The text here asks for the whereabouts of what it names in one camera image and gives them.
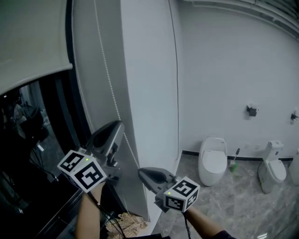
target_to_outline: toilet lid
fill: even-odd
[[[228,165],[225,153],[222,151],[206,150],[202,155],[202,162],[205,169],[213,174],[224,172]]]
[[[282,182],[285,180],[286,170],[284,164],[280,160],[273,160],[269,162],[269,168],[277,181]]]

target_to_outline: baseboard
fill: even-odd
[[[193,151],[186,151],[183,150],[182,151],[183,155],[192,155],[192,156],[199,156],[199,152],[193,152]],[[235,156],[228,156],[228,160],[233,160],[235,158]],[[253,158],[253,157],[236,157],[236,160],[240,160],[240,161],[263,161],[262,158]],[[293,158],[280,158],[281,161],[292,161]]]

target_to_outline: dark clothing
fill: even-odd
[[[229,235],[226,231],[221,231],[220,233],[213,236],[211,239],[235,239],[235,238]]]

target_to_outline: white cube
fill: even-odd
[[[57,167],[86,193],[107,178],[94,157],[74,150],[68,152]]]
[[[200,186],[184,177],[164,193],[164,207],[185,212],[196,200]]]

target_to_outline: woven mat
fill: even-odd
[[[140,229],[144,229],[147,227],[142,217],[130,215],[126,212],[118,216],[120,217],[120,219],[116,220],[120,224],[125,236],[128,238],[136,237]],[[108,230],[108,239],[122,239],[122,236],[112,225],[112,223],[120,231],[117,224],[113,220],[111,220],[111,222],[108,222],[106,224],[106,228]]]

